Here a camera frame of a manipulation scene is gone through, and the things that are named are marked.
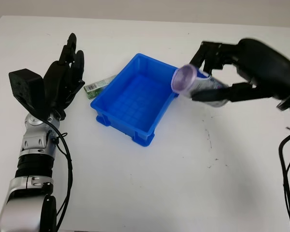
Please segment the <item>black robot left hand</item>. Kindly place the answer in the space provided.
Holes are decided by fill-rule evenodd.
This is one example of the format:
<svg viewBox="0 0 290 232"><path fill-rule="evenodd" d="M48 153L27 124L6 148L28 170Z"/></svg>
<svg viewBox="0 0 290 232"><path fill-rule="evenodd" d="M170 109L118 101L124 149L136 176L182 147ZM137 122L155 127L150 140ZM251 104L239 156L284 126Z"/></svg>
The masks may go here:
<svg viewBox="0 0 290 232"><path fill-rule="evenodd" d="M44 78L46 107L60 120L66 117L65 109L83 87L84 52L76 50L77 38L71 33L63 46L59 60L48 68Z"/></svg>

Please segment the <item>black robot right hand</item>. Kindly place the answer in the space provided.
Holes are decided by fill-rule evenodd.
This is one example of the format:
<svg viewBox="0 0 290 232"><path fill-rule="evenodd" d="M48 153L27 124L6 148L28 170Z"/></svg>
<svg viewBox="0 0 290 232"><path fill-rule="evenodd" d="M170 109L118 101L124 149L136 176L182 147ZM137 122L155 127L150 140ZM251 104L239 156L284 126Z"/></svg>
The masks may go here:
<svg viewBox="0 0 290 232"><path fill-rule="evenodd" d="M190 64L205 73L233 65L246 80L221 89L194 91L192 100L240 102L274 97L290 107L290 60L268 45L244 38L237 44L203 41Z"/></svg>

